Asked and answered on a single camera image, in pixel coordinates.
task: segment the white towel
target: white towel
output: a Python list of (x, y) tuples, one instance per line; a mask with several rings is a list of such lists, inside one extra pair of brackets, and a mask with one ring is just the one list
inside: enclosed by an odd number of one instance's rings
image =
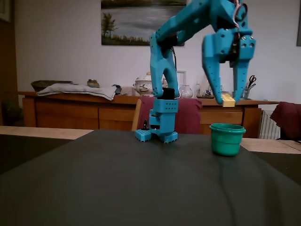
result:
[(104, 97), (108, 100), (113, 100), (115, 96), (115, 86), (110, 86), (106, 88), (91, 88), (87, 85), (73, 85), (73, 84), (62, 84), (56, 83), (42, 91), (38, 92), (38, 96), (46, 96), (58, 93), (81, 93), (90, 94), (93, 96)]

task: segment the pen holder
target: pen holder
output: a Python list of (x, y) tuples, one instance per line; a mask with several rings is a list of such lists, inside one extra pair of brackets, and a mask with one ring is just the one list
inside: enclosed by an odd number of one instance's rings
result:
[(247, 99), (249, 98), (250, 90), (251, 90), (251, 89), (245, 88), (245, 89), (241, 92), (240, 97), (241, 97), (242, 99), (244, 99), (244, 100), (247, 100)]

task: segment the wooden sideboard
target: wooden sideboard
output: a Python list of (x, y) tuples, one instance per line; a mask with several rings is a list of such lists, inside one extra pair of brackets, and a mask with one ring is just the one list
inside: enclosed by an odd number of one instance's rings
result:
[[(131, 130), (139, 97), (115, 96), (113, 101), (87, 94), (55, 94), (45, 97), (35, 92), (24, 95), (24, 123), (27, 127), (63, 129)], [(246, 129), (244, 137), (257, 138), (261, 123), (258, 105), (275, 101), (241, 100), (235, 107), (222, 107), (214, 99), (202, 99), (200, 134), (210, 134), (212, 123), (231, 123)]]

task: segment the yellow lego brick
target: yellow lego brick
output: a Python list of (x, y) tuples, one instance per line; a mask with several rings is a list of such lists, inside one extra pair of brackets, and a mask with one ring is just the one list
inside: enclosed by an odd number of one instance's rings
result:
[(222, 94), (222, 106), (235, 107), (235, 100), (230, 96), (230, 94)]

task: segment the scissors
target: scissors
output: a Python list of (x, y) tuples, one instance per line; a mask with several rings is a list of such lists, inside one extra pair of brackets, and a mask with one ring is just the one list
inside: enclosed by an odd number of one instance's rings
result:
[(255, 75), (252, 75), (250, 78), (249, 78), (249, 81), (250, 81), (250, 83), (249, 83), (249, 85), (248, 85), (248, 88), (250, 88), (251, 86), (252, 86), (252, 84), (254, 83), (254, 82), (256, 82), (256, 77), (255, 77)]

